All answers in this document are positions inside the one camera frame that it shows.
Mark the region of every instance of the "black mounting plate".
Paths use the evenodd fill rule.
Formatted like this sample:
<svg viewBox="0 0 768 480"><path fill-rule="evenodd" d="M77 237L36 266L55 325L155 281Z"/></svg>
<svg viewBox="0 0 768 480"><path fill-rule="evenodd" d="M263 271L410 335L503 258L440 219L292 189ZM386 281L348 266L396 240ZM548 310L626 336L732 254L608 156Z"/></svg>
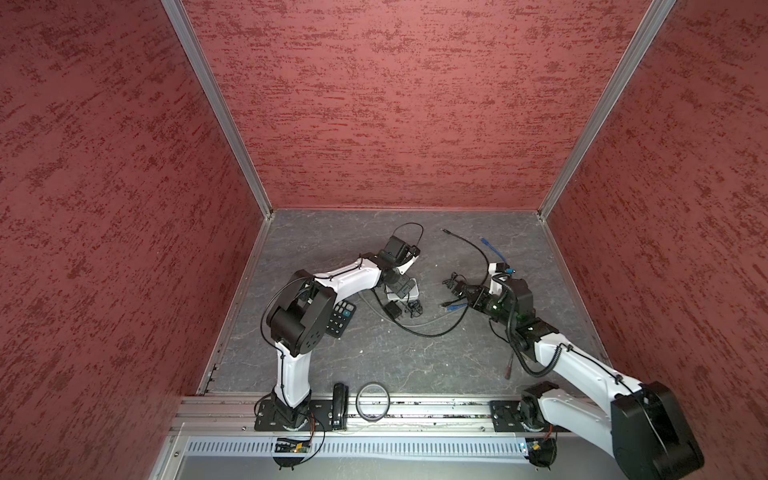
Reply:
<svg viewBox="0 0 768 480"><path fill-rule="evenodd" d="M527 430L518 420L518 400L492 400L488 402L491 407L491 420L493 420L494 432L533 433ZM567 432L568 430L553 426L553 432Z"/></svg>
<svg viewBox="0 0 768 480"><path fill-rule="evenodd" d="M310 399L310 413L315 415L315 420L322 423L326 432L331 431L330 417L333 411L333 400L312 400ZM256 415L256 421L253 424L255 432L294 432L285 428L280 415L275 410L275 402L272 399L265 399L259 404L259 411ZM308 432L310 423L304 422L295 432Z"/></svg>

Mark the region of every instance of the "aluminum frame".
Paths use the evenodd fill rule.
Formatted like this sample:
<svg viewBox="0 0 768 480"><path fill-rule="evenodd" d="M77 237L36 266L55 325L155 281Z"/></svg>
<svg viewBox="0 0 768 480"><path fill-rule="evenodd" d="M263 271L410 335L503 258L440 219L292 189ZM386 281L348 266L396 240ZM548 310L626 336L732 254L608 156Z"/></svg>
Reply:
<svg viewBox="0 0 768 480"><path fill-rule="evenodd" d="M190 439L201 436L271 438L286 432L255 432L253 407L264 393L229 393L215 396L183 397L166 443L153 470L151 480L174 480L181 467ZM331 399L317 395L315 399ZM520 397L499 396L414 396L392 394L387 416L376 423L361 419L350 409L347 430L328 431L327 438L347 437L413 437L430 438L536 438L544 432L495 432L489 403L492 400L519 400ZM355 396L349 397L354 405ZM563 432L560 437L576 437Z"/></svg>
<svg viewBox="0 0 768 480"><path fill-rule="evenodd" d="M227 138L227 141L232 148L237 163L243 171L243 176L245 176L245 179L248 182L250 191L253 193L256 202L259 204L262 215L264 215L265 219L271 218L273 208L270 199L266 196L266 191L261 183L259 174L256 172L256 167L254 167L248 149L243 142L243 138L237 130L235 120L232 118L232 113L227 107L227 102L221 94L221 89L216 82L214 73L210 70L210 65L208 64L208 60L205 58L200 42L197 40L197 36L194 33L194 28L190 22L187 10L184 9L181 0L161 1L165 8L165 12L170 19L170 23L174 26L174 30L181 42L181 46L184 47L184 51L187 53L187 58L189 58L189 61L192 64L192 69L197 75L197 80L200 81L200 85L203 87L206 97L208 97L208 101L219 121L221 130L224 132L224 136Z"/></svg>
<svg viewBox="0 0 768 480"><path fill-rule="evenodd" d="M632 78L634 71L645 56L645 52L648 51L651 42L656 38L656 34L659 32L664 20L667 19L667 15L669 15L675 1L653 0L650 3L629 45L627 45L627 50L624 51L624 55L622 55L621 60L616 66L611 79L606 84L598 104L595 105L592 115L587 120L584 130L581 131L581 135L576 140L576 145L574 145L573 150L571 150L571 153L565 160L563 168L552 184L549 193L547 193L547 197L541 203L538 211L542 219L546 220L549 217L555 204L565 191L565 187L584 159L587 150L589 150L603 123L605 123L621 93L629 83L630 78Z"/></svg>
<svg viewBox="0 0 768 480"><path fill-rule="evenodd" d="M221 360L224 358L224 353L227 351L227 344L232 336L232 330L237 321L237 314L240 313L240 308L243 306L243 301L248 293L248 287L253 280L253 275L259 264L259 258L264 249L264 244L266 243L266 237L270 231L272 220L273 217L264 217L264 220L261 223L261 228L256 236L256 242L253 244L253 249L250 251L248 262L245 265L245 269L243 269L243 275L240 277L240 282L237 283L237 289L232 297L227 316L224 317L224 323L221 325L219 336L216 338L215 347L213 351L211 351L208 363L205 366L203 378L200 379L200 384L197 387L197 395L205 395L208 391L210 382L213 382L216 379L217 367L221 364Z"/></svg>

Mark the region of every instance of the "black power adapter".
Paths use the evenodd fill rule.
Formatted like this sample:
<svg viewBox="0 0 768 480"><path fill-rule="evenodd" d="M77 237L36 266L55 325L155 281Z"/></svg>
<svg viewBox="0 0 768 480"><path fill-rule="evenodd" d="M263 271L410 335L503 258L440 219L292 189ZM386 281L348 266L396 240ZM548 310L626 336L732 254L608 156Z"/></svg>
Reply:
<svg viewBox="0 0 768 480"><path fill-rule="evenodd" d="M387 303L384 306L384 311L391 319L398 319L402 315L402 310L395 301Z"/></svg>

